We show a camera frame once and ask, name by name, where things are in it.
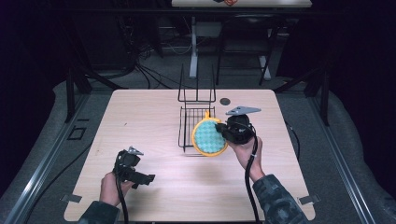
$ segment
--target sleeve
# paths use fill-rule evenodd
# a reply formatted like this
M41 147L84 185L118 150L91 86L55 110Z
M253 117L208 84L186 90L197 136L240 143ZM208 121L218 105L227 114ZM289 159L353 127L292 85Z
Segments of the sleeve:
M102 202L92 202L78 224L114 224L119 220L120 209Z
M274 175L266 175L253 184L268 224L309 223L304 212Z

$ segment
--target round sponge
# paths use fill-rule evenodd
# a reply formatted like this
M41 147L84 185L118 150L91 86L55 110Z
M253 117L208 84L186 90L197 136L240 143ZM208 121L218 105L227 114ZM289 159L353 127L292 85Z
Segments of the round sponge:
M207 157L218 156L228 146L221 133L216 131L217 123L220 123L220 120L210 118L209 112L206 111L205 118L195 125L191 134L195 149Z

